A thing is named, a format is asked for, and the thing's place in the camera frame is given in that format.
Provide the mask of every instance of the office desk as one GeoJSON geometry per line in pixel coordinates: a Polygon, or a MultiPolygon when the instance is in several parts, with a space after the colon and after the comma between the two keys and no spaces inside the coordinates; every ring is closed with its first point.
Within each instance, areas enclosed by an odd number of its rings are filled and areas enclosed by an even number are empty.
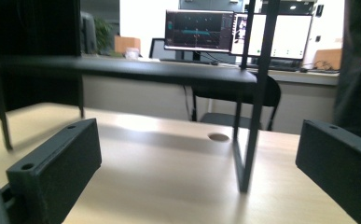
{"type": "Polygon", "coordinates": [[[313,84],[321,86],[337,86],[338,78],[337,74],[322,74],[322,73],[301,73],[301,72],[284,72],[270,70],[271,75],[275,80],[282,82],[313,84]]]}
{"type": "MultiPolygon", "coordinates": [[[[231,138],[231,128],[88,108],[86,118],[97,118],[103,163],[64,223],[354,223],[297,168],[298,135],[259,132],[253,181],[240,194],[231,142],[207,136],[231,138]]],[[[9,112],[14,150],[0,130],[0,187],[6,168],[77,120],[68,105],[9,112]]],[[[241,146],[247,134],[240,129],[241,146]]]]}

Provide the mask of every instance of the white wall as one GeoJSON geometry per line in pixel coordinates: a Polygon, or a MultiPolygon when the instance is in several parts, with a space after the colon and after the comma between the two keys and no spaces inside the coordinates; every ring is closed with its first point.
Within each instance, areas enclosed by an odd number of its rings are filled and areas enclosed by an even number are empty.
{"type": "Polygon", "coordinates": [[[165,10],[178,5],[178,0],[120,0],[120,34],[140,38],[141,54],[148,57],[151,38],[164,37],[165,10]]]}
{"type": "Polygon", "coordinates": [[[314,54],[319,49],[341,49],[343,37],[344,0],[318,0],[317,5],[324,5],[323,15],[314,17],[304,64],[313,63],[314,54]],[[320,35],[320,42],[315,38],[320,35]]]}

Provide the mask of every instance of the black metal frame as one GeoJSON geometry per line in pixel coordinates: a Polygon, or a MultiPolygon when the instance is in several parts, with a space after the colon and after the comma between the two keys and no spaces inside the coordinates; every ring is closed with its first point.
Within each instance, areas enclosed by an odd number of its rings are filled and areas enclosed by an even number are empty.
{"type": "MultiPolygon", "coordinates": [[[[61,73],[62,77],[80,77],[83,75],[117,77],[142,81],[153,81],[170,84],[180,84],[189,86],[220,87],[231,90],[244,90],[245,88],[255,88],[255,104],[251,117],[251,127],[248,136],[246,149],[246,159],[242,162],[239,143],[238,143],[238,121],[240,119],[240,110],[236,111],[236,118],[233,133],[233,151],[236,163],[236,173],[241,192],[247,192],[250,182],[250,176],[253,168],[254,154],[257,145],[258,127],[262,110],[262,101],[268,75],[268,67],[271,60],[271,43],[273,40],[274,27],[276,23],[277,12],[280,0],[270,0],[268,4],[268,15],[266,20],[264,41],[261,51],[261,64],[258,68],[257,77],[246,71],[246,59],[248,45],[244,45],[243,63],[241,68],[216,68],[209,65],[200,64],[178,64],[178,63],[153,63],[138,62],[125,59],[99,59],[85,57],[26,57],[9,56],[0,58],[0,68],[7,71],[6,74],[23,72],[30,76],[42,76],[61,73]]],[[[254,8],[255,0],[250,1],[250,8],[254,8]]],[[[248,24],[252,24],[253,13],[248,17],[248,24]]],[[[251,26],[247,26],[250,38],[251,26]]],[[[238,103],[242,101],[242,95],[239,94],[238,103]]],[[[0,104],[4,105],[4,98],[0,98],[0,104]]],[[[7,121],[2,120],[5,139],[9,144],[9,134],[7,131],[7,121]]]]}

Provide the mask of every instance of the black panel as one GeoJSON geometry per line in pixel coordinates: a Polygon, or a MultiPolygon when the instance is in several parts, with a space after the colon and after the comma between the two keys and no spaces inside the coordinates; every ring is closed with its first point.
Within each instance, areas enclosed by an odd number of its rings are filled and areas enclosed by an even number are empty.
{"type": "MultiPolygon", "coordinates": [[[[80,55],[77,0],[0,1],[0,55],[80,55]]],[[[41,102],[78,105],[79,79],[3,74],[7,110],[41,102]]]]}
{"type": "Polygon", "coordinates": [[[62,129],[12,165],[8,184],[26,201],[26,223],[63,223],[101,163],[96,120],[88,119],[62,129]]]}
{"type": "Polygon", "coordinates": [[[361,138],[321,121],[304,121],[296,164],[361,223],[361,138]]]}

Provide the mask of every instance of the screw hole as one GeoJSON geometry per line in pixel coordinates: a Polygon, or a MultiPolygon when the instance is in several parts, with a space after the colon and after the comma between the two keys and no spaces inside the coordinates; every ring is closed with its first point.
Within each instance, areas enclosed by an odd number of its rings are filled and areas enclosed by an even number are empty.
{"type": "Polygon", "coordinates": [[[31,169],[32,167],[34,167],[34,165],[31,164],[31,163],[28,163],[28,164],[23,165],[23,166],[21,167],[21,169],[22,169],[22,170],[29,170],[29,169],[31,169]]]}
{"type": "Polygon", "coordinates": [[[229,137],[222,133],[209,133],[208,137],[216,142],[226,142],[229,140],[229,137]]]}

